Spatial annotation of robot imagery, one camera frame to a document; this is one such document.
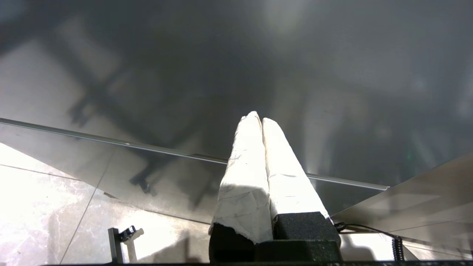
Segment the tile grout line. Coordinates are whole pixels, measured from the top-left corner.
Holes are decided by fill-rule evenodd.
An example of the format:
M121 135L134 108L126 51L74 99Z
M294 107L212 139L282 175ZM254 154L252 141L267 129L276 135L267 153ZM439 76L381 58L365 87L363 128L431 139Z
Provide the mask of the tile grout line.
M149 212L149 213L156 213L156 214L159 214L159 215L168 216L168 217L172 217L172 218L176 218L176 219L180 219L180 220L184 220L184 221L196 222L196 223L201 223L201 224L206 224L206 225L212 225L211 223L208 223L208 222L202 222L202 221L198 221L198 220L187 219L187 218L183 218L183 217L179 217L179 216L175 216L175 215L171 215L171 214L159 213L159 212L155 212L155 211L147 210L147 209L142 209L142 210L144 210L146 212Z
M59 262L59 264L62 264L62 261L63 261L64 258L66 257L66 253L67 253L67 251L69 250L69 247L70 247L72 241L74 240L74 237L76 236L77 230L79 229L80 223L82 222L82 219L84 218L84 216L85 216L85 214L86 214L86 212L87 212L87 209L88 209L88 207L89 207L89 205L90 205L90 202L91 202L92 199L94 198L95 192L96 192L97 189L98 189L98 185L100 184L100 182L101 182L102 179L104 178L105 173L107 172L108 167L110 166L110 163L112 162L112 158L113 158L113 156L115 155L115 151L116 151L116 147L115 147L114 151L112 152L112 155L110 156L110 159L108 160L108 163L107 163L107 166L105 167L104 173L103 173L102 176L100 177L100 180L98 181L97 186L95 187L94 192L92 193L92 196L91 196L90 199L89 199L89 202L87 203L87 206L86 206L86 208L85 208L85 210L84 210L84 213L82 214L82 216L81 216L81 218L80 218L80 220L79 220L79 223L77 224L77 227L76 227L76 230L74 231L74 234L73 234L72 237L70 238L69 244L67 245L67 248L66 248L66 250L64 251L64 254L62 255L62 258L61 258L61 261Z
M65 178L65 179L70 179L70 180L76 180L76 181L81 181L81 182L83 182L82 180L77 179L77 178L73 178L73 177L64 177L64 176L60 176L60 175L56 175L56 174L40 172L40 171L35 171L35 170L31 170L31 169L25 169L25 168L16 167L16 166L11 166L11 165L0 164L0 166L5 166L5 167L10 167L10 168L18 169L18 170L24 170L24 171L29 171L29 172L33 172L33 173L44 174L44 175L49 175L49 176L53 176L53 177L61 177L61 178Z

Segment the stainless steel surface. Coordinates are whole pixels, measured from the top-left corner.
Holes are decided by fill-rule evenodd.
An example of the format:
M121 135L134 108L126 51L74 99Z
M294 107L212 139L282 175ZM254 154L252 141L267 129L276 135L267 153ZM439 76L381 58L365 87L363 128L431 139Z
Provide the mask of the stainless steel surface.
M147 157L137 149L4 124L0 125L0 139L6 145L65 172L46 170L46 173L83 180L145 210L205 223L210 223L213 217L219 184L226 168L223 164L164 154L157 158L165 161L166 165L147 175L149 188L144 193L140 186L130 183L131 177L149 165ZM29 170L38 171L34 162L26 162L18 156L2 155L0 164L17 168L25 168L27 164L33 166L28 167ZM326 183L312 182L313 185ZM328 185L329 191L346 186L349 193L364 197L378 193L377 190L355 186ZM330 213L348 207L334 193L321 194L321 199Z
M216 158L216 157L211 157L211 156L201 155L201 154L190 154L190 153L186 153L186 152L182 152L178 150L167 149L167 148L143 144L143 143L126 142L126 141L113 139L113 138L80 133L80 132L75 132L71 130L64 130L64 129L50 127L50 126L43 126L39 124L25 123L25 122L15 121L15 120L10 120L10 119L5 119L5 118L0 118L0 124L13 125L13 126L23 127L27 129L39 130L43 132L54 133L54 134L59 134L59 135L64 135L64 136L69 136L69 137L76 137L76 138L91 140L91 141L96 141L96 142L104 142L108 144L114 144L118 146L124 146L128 148L134 148L134 149L145 150L145 151L154 151L158 153L191 158L195 160L208 161L208 162L213 162L213 163L218 163L218 164L227 164L228 162L228 159ZM306 173L306 175L309 179L321 180L321 181L332 182L332 183L337 183L337 184L358 186L358 187L371 188L371 189L376 189L376 190L388 189L388 186L380 186L380 185L369 184L365 182L344 180L341 178L334 178L334 177L323 177L323 176L310 174L310 173Z
M53 133L53 134L69 136L69 137L76 137L76 138L95 141L95 142L114 144L118 146L124 146L124 147L139 149L139 150L153 151L153 152L158 152L158 153L163 153L163 154L186 157L186 158L202 160L202 161L209 161L209 162L219 163L219 164L227 164L227 160L220 159L220 158L205 157L200 154L190 154L190 153L186 153L186 152L182 152L178 150L167 149L167 148L153 146L149 144L126 142L126 141L113 139L113 138L80 133L80 132L75 132L71 130L64 130L64 129L50 127L50 126L43 126L40 124L25 123L25 122L15 121L15 120L10 120L10 119L5 119L5 118L0 118L0 124L13 125L13 126L23 127L27 129L33 129L33 130L38 130L38 131L43 131L43 132L48 132L48 133Z
M381 186L473 151L470 1L15 2L0 13L6 119L227 158L239 118L256 110L306 172ZM6 131L13 148L40 153ZM128 180L174 159L133 156L136 167L114 165L134 172L102 189L148 199ZM335 199L331 213L379 192L316 189Z
M332 216L436 245L472 250L473 153Z

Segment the metal rail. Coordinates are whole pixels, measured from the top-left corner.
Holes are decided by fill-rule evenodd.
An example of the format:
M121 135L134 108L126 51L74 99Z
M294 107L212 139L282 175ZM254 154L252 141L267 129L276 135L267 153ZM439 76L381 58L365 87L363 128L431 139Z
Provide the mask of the metal rail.
M43 132L48 132L48 133L54 133L54 134L81 138L81 139L86 139L86 140L91 140L91 141L96 141L96 142L114 144L114 145L135 148L135 149L140 149L140 150L154 151L154 152L175 155L175 156L180 156L180 157L186 157L186 158L191 158L191 159L196 159L196 160L202 160L202 161L207 161L207 162L219 163L219 164L227 164L227 161L228 161L227 159L223 159L223 158L217 158L217 157L196 154L196 153L182 152L182 151L178 151L174 149L168 149L168 148L163 148L163 147L158 147L158 146L143 144L143 143L137 143L137 142L126 142L126 141L113 139L113 138L107 138L107 137L102 137L102 136L97 136L97 135L92 135L92 134L87 134L87 133L80 133L76 131L49 127L49 126L44 126L44 125L39 125L39 124L26 123L26 122L10 120L10 119L5 119L5 118L0 118L0 124L23 127L27 129L33 129L33 130L38 130L38 131L43 131ZM311 173L306 173L306 175L309 179L315 179L315 180L348 185L348 186L358 186L358 187L375 189L375 190L387 190L389 188L388 186L383 186L383 185L359 182L359 181L336 178L336 177L325 177L325 176L311 174Z

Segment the marble floor tile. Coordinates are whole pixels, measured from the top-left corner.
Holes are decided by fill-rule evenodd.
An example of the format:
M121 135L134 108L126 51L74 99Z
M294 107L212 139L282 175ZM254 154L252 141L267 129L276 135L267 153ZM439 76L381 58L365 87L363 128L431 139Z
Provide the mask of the marble floor tile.
M208 262L209 225L148 212L97 190L63 264L111 261L107 229L134 225L139 235L122 244L125 262Z
M52 167L58 170L52 174L63 176L58 172L67 173L68 177L74 177L92 186L97 186L99 183L116 148L115 145L108 143L80 140L14 126L7 126L0 132L0 142L21 153L20 158L25 156L31 158L25 159L23 163L14 156L12 160L6 155L5 158L1 158L5 163L0 161L0 164L35 170L38 166L37 161L40 161L42 164L39 165L43 169L36 170L38 172L49 172Z
M6 166L0 180L0 264L58 264L95 188Z
M0 165L75 179L73 176L19 152L3 143L0 143Z
M341 234L340 253L345 261L392 261L392 238L381 233ZM409 250L404 249L406 260L418 260Z

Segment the white cloth-wrapped object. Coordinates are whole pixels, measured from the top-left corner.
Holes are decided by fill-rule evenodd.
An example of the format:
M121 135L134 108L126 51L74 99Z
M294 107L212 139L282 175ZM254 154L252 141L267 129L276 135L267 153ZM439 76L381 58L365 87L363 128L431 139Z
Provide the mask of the white cloth-wrapped object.
M236 129L212 220L212 225L231 227L253 243L272 240L264 153L261 121L253 111L241 118Z
M284 133L275 121L263 119L272 219L282 213L320 212L329 218Z

